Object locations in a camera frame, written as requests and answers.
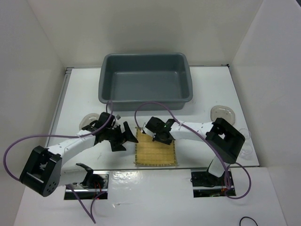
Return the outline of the yellow bamboo placemat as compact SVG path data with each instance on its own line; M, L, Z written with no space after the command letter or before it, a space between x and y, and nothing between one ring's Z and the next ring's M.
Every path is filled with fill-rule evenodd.
M152 141L136 127L135 165L137 167L174 167L177 165L175 143L166 145Z

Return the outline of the clear glass plate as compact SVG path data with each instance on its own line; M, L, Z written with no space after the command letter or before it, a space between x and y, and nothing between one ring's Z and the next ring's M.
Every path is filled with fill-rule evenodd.
M236 116L234 111L231 108L223 105L216 105L211 108L211 121L215 121L217 118L223 118L231 125L234 125L236 122Z
M88 115L84 116L84 118L81 120L79 124L79 130L89 125L90 123L97 121L99 119L99 116L100 115L97 113L89 113Z

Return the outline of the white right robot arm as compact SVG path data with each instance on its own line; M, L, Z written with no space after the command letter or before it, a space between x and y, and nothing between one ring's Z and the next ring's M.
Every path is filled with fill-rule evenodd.
M216 118L213 122L183 122L151 117L143 125L143 133L151 136L153 141L170 145L176 140L194 140L206 143L214 152L206 180L216 185L222 180L225 169L234 164L245 143L246 138L223 118Z

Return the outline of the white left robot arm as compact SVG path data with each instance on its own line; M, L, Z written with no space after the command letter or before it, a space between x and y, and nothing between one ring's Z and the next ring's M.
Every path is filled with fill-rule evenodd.
M51 195L59 186L78 183L83 188L99 184L99 177L91 167L76 163L67 169L63 165L81 152L102 141L109 141L113 152L125 151L125 142L138 143L127 122L124 128L115 116L103 112L97 120L81 128L74 138L57 145L35 147L20 175L20 182L43 197Z

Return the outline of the grey plastic bin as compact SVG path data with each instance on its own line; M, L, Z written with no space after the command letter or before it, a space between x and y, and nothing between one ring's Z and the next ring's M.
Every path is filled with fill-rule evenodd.
M108 54L101 67L98 99L115 111L134 111L154 101L181 110L193 98L188 60L183 53Z

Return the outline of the clear glass cup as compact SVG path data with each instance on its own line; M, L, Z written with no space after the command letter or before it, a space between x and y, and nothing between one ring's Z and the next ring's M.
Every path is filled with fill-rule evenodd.
M245 128L241 128L239 132L245 137L245 142L242 146L240 156L244 159L250 159L253 153L253 147L251 145L251 133Z

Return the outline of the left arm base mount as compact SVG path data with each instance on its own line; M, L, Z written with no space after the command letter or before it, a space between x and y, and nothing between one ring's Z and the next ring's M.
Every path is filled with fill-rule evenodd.
M95 171L93 181L89 185L72 183L70 187L81 200L108 199L109 171Z

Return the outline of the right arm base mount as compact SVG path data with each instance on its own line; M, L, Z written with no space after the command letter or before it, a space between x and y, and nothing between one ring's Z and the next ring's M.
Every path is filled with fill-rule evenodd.
M229 196L236 196L234 182L232 174L228 171L231 179L231 189L228 189L225 185L224 178L225 173L221 177L216 177L205 169L191 169L192 190L194 198L206 198L206 197L225 197L225 194Z

